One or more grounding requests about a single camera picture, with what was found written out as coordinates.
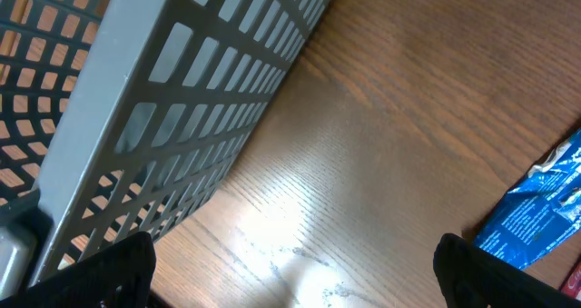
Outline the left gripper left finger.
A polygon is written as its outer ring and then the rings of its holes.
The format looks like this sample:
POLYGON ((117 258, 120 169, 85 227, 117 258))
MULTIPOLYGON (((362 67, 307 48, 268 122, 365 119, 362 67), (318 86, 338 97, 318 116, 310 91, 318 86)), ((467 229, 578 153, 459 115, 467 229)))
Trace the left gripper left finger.
POLYGON ((1 301, 2 308, 147 306, 156 266, 153 239, 135 233, 1 301))

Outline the blue snack bar wrapper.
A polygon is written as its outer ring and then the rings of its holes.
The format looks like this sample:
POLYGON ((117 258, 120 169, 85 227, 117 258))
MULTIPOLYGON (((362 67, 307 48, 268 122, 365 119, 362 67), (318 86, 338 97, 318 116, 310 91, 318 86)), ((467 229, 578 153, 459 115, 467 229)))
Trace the blue snack bar wrapper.
POLYGON ((507 191, 474 245, 523 270, 580 230, 580 133, 507 191))

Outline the red purple snack packet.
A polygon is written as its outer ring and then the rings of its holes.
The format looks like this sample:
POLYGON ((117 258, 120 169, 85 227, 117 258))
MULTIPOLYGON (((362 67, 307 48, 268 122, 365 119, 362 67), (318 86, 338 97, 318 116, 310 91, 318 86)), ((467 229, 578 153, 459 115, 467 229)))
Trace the red purple snack packet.
POLYGON ((581 301, 581 263, 578 262, 560 287, 560 292, 581 301))

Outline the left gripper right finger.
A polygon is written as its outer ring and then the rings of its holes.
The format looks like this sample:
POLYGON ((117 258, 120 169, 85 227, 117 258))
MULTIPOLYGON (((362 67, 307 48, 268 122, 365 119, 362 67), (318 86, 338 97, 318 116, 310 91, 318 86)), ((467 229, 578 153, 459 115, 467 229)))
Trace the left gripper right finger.
POLYGON ((453 233, 442 235, 433 270, 448 308, 580 308, 580 302, 453 233))

